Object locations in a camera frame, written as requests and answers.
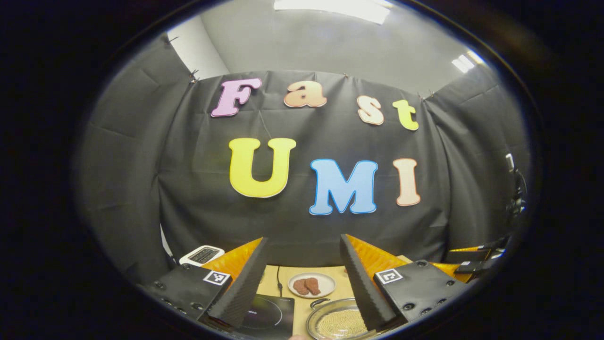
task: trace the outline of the black curtain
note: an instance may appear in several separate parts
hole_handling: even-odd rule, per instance
[[[504,208],[513,181],[505,155],[511,152],[528,174],[530,152],[519,104],[487,68],[473,68],[427,99],[342,74],[264,71],[197,83],[188,75],[170,45],[153,42],[108,86],[83,139],[83,211],[109,257],[136,282],[168,270],[160,222],[177,258],[202,244],[228,251],[266,236],[269,262],[286,266],[341,264],[338,235],[344,232],[396,255],[440,261],[447,248],[508,231]],[[262,86],[235,116],[210,117],[223,81],[253,77]],[[288,85],[301,80],[319,82],[327,104],[286,107]],[[380,101],[382,125],[360,120],[361,94]],[[400,124],[392,103],[401,99],[416,108],[417,131]],[[261,142],[252,171],[260,181],[272,172],[268,140],[297,142],[280,194],[249,198],[231,187],[228,142],[240,137]],[[422,200],[414,206],[395,202],[399,178],[392,161],[400,158],[418,163]],[[311,215],[315,159],[334,159],[345,178],[356,162],[376,162],[377,210]]]

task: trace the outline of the yellow letter u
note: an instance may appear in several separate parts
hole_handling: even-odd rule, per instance
[[[288,183],[289,151],[296,147],[296,141],[289,138],[274,138],[268,141],[273,149],[272,176],[260,182],[252,178],[254,150],[260,147],[255,138],[232,140],[228,147],[233,150],[229,178],[238,193],[248,197],[266,198],[277,195]]]

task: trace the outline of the black cooktop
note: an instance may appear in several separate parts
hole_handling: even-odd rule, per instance
[[[288,339],[294,329],[294,299],[256,294],[235,333],[246,338]]]

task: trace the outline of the letter m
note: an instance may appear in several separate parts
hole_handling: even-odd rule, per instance
[[[333,208],[329,205],[329,195],[338,211],[343,213],[350,200],[355,196],[355,202],[350,206],[353,214],[374,212],[373,176],[378,170],[378,164],[370,160],[362,160],[355,165],[348,180],[336,161],[332,159],[316,159],[310,163],[316,172],[315,205],[310,207],[312,215],[329,215]]]

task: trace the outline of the cooked meat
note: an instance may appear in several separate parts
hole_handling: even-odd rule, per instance
[[[306,289],[310,290],[312,295],[319,295],[321,291],[319,290],[319,281],[316,278],[308,278],[304,281],[304,286]]]
[[[308,289],[306,289],[306,287],[304,286],[304,282],[305,281],[306,281],[305,279],[300,279],[300,280],[294,281],[294,289],[300,295],[306,295],[306,294],[308,294]]]

